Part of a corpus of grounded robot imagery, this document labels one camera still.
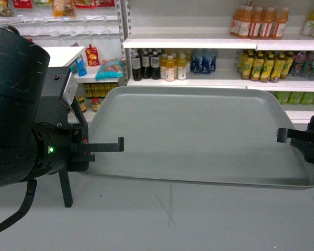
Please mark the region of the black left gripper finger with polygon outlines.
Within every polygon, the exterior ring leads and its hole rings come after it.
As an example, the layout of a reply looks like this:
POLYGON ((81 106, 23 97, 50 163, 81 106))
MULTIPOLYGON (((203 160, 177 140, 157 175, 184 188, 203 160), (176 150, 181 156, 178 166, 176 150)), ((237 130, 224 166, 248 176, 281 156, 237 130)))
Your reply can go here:
POLYGON ((59 170, 59 179, 63 195, 64 206, 70 208, 73 205, 73 197, 71 192, 70 180, 66 168, 59 170))
POLYGON ((85 152, 123 152, 125 138, 118 137, 117 143, 75 143, 71 144, 70 151, 72 153, 85 152))

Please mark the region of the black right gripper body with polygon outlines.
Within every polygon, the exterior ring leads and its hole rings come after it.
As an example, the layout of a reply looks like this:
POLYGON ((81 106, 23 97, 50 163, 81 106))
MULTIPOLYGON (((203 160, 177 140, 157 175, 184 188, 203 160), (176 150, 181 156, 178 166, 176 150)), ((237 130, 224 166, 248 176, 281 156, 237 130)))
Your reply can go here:
POLYGON ((295 131, 290 144, 304 156, 304 160, 314 164, 314 116, 311 117, 306 131, 295 131))

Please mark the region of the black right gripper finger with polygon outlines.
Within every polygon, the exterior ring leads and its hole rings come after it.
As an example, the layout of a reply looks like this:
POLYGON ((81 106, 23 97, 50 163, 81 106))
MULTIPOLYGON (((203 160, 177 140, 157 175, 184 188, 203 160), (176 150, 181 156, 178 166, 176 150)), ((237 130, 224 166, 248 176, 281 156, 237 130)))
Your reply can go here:
POLYGON ((277 139, 279 143, 286 143, 287 139, 295 139, 300 141, 310 141, 308 132, 299 131, 289 128, 278 128, 276 132, 277 139))

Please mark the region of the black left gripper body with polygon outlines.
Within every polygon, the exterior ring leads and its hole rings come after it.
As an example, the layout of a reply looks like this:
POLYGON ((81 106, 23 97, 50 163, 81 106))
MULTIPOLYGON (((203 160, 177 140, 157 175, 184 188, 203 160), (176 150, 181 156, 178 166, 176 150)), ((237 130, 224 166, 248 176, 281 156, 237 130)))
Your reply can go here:
POLYGON ((33 132, 39 141, 34 166, 38 175, 54 174, 64 167, 69 172, 84 172, 93 161, 89 152, 70 151, 71 144, 88 142, 88 124, 76 95, 70 106, 61 99, 68 68, 50 67, 46 73, 33 132))

